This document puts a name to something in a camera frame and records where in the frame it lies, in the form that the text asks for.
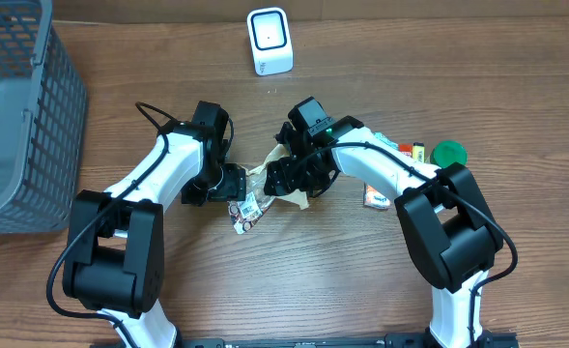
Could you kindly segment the beige snack pouch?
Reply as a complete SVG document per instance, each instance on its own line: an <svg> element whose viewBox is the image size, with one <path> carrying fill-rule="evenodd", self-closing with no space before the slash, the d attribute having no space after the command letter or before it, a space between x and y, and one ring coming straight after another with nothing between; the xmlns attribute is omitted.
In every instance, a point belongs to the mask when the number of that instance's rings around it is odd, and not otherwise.
<svg viewBox="0 0 569 348"><path fill-rule="evenodd" d="M247 176L252 178L258 176L259 174L265 173L267 171L267 165L270 162L277 161L289 156L289 151L283 145L278 144L269 152L262 164L249 170ZM277 199L297 204L301 210L305 210L309 207L306 193L300 191L299 189L284 196L277 196Z"/></svg>

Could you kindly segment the orange small snack box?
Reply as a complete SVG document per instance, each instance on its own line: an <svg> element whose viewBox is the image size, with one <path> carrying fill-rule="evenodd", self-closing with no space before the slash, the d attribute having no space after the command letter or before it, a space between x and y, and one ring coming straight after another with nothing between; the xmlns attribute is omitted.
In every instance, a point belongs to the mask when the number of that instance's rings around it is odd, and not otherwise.
<svg viewBox="0 0 569 348"><path fill-rule="evenodd" d="M375 188L365 184L363 194L363 206L377 210L388 210L390 201Z"/></svg>

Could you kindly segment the teal plastic packet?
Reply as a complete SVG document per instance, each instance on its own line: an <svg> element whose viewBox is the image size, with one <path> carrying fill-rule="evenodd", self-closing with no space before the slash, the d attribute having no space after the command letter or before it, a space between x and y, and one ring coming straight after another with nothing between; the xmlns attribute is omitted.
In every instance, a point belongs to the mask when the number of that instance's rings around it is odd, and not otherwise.
<svg viewBox="0 0 569 348"><path fill-rule="evenodd" d="M384 143L385 145L387 145L388 147L394 149L395 151L399 151L399 144L390 140L387 136L385 136L384 134L382 134L381 132L377 131L373 133L374 137L377 138L378 140L382 141L382 143Z"/></svg>

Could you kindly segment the red snack stick packet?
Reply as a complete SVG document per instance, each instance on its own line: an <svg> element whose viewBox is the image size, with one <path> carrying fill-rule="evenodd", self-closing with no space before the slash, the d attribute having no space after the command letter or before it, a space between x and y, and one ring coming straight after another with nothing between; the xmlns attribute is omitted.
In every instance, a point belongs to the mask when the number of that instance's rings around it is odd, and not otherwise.
<svg viewBox="0 0 569 348"><path fill-rule="evenodd" d="M413 156L413 145L411 143L400 143L398 150L410 158Z"/></svg>

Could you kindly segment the yellow highlighter pen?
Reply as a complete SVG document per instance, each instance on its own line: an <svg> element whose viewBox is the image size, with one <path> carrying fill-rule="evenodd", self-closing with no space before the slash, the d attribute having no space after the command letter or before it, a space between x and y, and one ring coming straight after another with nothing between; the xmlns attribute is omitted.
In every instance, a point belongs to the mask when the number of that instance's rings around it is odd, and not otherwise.
<svg viewBox="0 0 569 348"><path fill-rule="evenodd" d="M421 142L414 142L412 148L413 158L417 161L425 161L425 145Z"/></svg>

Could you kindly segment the green lid jar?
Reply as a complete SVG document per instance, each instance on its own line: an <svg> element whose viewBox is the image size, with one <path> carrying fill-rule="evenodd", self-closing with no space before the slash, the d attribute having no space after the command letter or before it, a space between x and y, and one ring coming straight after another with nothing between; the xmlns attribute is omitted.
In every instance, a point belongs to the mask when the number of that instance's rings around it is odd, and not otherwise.
<svg viewBox="0 0 569 348"><path fill-rule="evenodd" d="M438 143L431 152L430 162L440 168L446 168L453 163L466 165L468 153L461 143L455 140L444 140Z"/></svg>

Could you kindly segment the grey plastic mesh basket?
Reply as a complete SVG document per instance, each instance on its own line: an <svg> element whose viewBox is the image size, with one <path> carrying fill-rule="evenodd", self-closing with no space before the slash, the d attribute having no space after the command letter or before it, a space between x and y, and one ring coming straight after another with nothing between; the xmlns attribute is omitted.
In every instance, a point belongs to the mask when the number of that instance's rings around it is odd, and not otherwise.
<svg viewBox="0 0 569 348"><path fill-rule="evenodd" d="M0 0L0 234L64 229L88 92L50 0Z"/></svg>

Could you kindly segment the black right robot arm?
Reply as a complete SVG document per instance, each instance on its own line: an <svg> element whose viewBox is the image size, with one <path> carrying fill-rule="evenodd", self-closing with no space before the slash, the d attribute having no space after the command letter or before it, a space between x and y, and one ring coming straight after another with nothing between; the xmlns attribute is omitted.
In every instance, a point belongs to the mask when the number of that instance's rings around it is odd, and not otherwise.
<svg viewBox="0 0 569 348"><path fill-rule="evenodd" d="M340 174L376 189L394 205L409 256L432 287L427 344L489 345L480 324L481 292L503 237L464 165L413 159L358 119L328 116L314 98L298 103L274 138L288 154L268 163L267 195L316 197Z"/></svg>

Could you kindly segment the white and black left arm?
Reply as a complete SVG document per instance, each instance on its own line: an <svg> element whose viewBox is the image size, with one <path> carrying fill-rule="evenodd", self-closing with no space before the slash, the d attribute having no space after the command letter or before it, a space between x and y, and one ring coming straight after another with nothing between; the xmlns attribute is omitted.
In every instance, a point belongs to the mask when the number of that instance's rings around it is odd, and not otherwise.
<svg viewBox="0 0 569 348"><path fill-rule="evenodd" d="M159 300L164 214L171 203L201 206L246 196L244 169L226 160L234 125L219 104L200 101L190 120L168 116L156 131L153 150L123 180L104 191L82 190L73 199L67 246L46 284L57 313L109 322L122 347L183 344ZM58 306L57 277L84 311Z"/></svg>

